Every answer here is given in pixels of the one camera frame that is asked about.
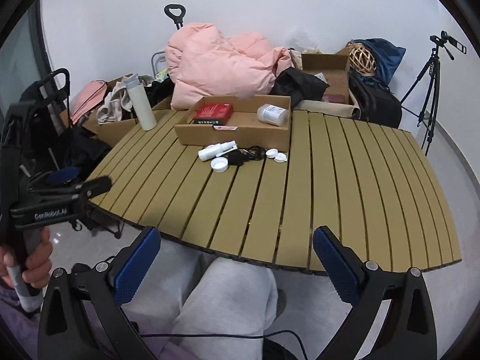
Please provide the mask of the person's left hand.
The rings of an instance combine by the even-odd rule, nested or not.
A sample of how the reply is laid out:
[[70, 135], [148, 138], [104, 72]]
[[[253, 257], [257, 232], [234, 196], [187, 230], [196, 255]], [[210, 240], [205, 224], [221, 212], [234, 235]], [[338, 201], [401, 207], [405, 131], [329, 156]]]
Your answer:
[[[28, 256], [26, 260], [26, 270], [23, 272], [23, 280], [35, 289], [43, 289], [47, 286], [50, 279], [50, 269], [52, 267], [50, 256], [53, 251], [53, 245], [50, 242], [50, 229], [43, 228], [40, 231], [41, 240], [36, 249]], [[7, 267], [13, 267], [15, 259], [13, 252], [6, 245], [1, 246], [1, 285], [7, 288], [14, 288], [12, 279], [7, 271]]]

